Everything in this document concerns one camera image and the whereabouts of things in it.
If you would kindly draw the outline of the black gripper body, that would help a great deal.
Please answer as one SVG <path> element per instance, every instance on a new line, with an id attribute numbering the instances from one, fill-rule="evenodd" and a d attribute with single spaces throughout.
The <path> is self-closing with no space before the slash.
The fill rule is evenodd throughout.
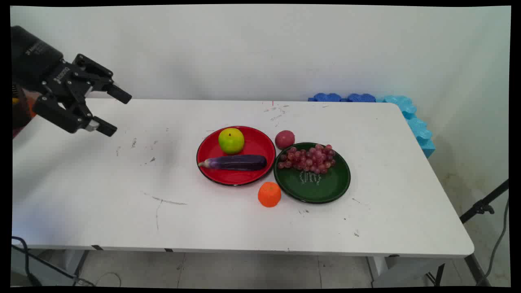
<path id="1" fill-rule="evenodd" d="M 86 107 L 88 84 L 77 79 L 82 65 L 21 26 L 11 28 L 11 61 L 13 81 L 40 94 L 35 107 Z"/>

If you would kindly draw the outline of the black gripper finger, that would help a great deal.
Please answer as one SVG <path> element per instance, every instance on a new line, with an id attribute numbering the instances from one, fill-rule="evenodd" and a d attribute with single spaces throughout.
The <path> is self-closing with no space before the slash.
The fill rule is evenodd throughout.
<path id="1" fill-rule="evenodd" d="M 41 95 L 37 98 L 33 111 L 52 124 L 68 133 L 76 133 L 83 129 L 88 132 L 97 131 L 111 137 L 118 128 L 109 122 L 93 115 L 84 101 L 65 104 L 58 102 L 50 95 Z"/>
<path id="2" fill-rule="evenodd" d="M 131 94 L 116 85 L 113 72 L 93 59 L 78 54 L 73 65 L 79 68 L 74 71 L 73 77 L 90 85 L 93 91 L 106 92 L 123 104 L 127 104 L 132 99 Z"/>

